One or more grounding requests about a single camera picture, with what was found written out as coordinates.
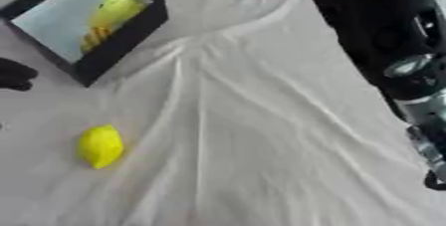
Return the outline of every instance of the hand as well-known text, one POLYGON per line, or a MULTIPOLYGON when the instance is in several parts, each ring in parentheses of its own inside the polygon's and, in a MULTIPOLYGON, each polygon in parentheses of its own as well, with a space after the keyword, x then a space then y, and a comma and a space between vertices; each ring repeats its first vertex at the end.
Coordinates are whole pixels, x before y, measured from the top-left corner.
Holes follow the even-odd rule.
POLYGON ((20 63, 0 58, 0 89, 26 92, 33 85, 30 80, 36 78, 38 72, 20 63))

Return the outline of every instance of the white tablecloth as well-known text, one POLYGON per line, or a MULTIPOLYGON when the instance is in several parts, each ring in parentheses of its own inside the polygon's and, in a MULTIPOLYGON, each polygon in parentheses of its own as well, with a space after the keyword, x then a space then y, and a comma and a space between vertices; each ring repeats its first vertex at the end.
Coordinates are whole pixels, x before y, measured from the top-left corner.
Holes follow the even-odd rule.
POLYGON ((40 76, 0 92, 0 225, 445 224, 404 124, 312 0, 167 3, 89 89, 1 27, 0 57, 40 76), (108 122, 126 153, 90 169, 76 138, 108 122))

